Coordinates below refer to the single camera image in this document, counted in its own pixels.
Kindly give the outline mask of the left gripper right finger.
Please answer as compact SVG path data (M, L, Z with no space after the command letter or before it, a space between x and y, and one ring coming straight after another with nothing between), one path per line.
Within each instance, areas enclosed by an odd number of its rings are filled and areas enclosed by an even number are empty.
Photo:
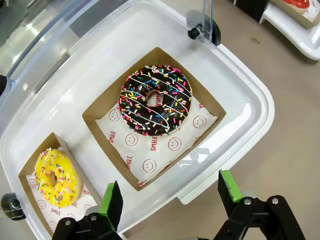
M266 201L244 196L229 170L218 173L218 192L228 219L215 240L242 240L249 228L259 228L267 240L304 240L288 202L281 195Z

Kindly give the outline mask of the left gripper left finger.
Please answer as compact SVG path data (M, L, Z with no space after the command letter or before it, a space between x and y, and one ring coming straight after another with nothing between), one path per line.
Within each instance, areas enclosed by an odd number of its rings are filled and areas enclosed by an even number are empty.
M84 217L59 220L53 240L120 240L117 233L123 210L123 197L118 182L107 185L99 206L90 207Z

